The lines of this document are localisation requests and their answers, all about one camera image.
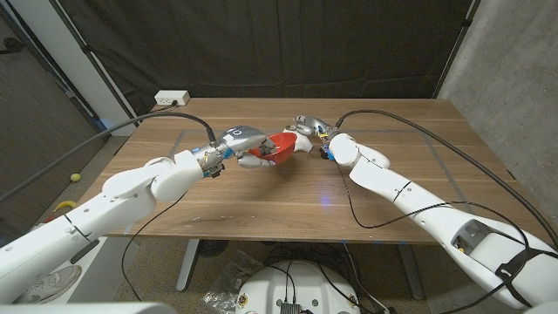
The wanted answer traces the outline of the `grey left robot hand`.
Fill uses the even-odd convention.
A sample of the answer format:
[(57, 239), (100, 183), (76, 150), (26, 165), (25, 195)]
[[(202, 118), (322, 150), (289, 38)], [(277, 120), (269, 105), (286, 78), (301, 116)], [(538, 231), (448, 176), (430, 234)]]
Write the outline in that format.
[(225, 168), (222, 162), (233, 157), (243, 168), (273, 167), (276, 165), (275, 161), (257, 157), (249, 150), (271, 152), (275, 148), (275, 143), (260, 130), (251, 126), (235, 126), (219, 138), (210, 140), (193, 154), (204, 176), (214, 178)]

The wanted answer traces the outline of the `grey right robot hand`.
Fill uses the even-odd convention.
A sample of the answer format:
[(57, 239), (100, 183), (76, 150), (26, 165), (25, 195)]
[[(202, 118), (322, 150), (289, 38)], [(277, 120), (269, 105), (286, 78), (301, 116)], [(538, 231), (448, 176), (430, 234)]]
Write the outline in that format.
[(315, 135), (329, 141), (339, 134), (335, 127), (313, 116), (296, 116), (293, 121), (294, 124), (289, 129), (304, 136)]

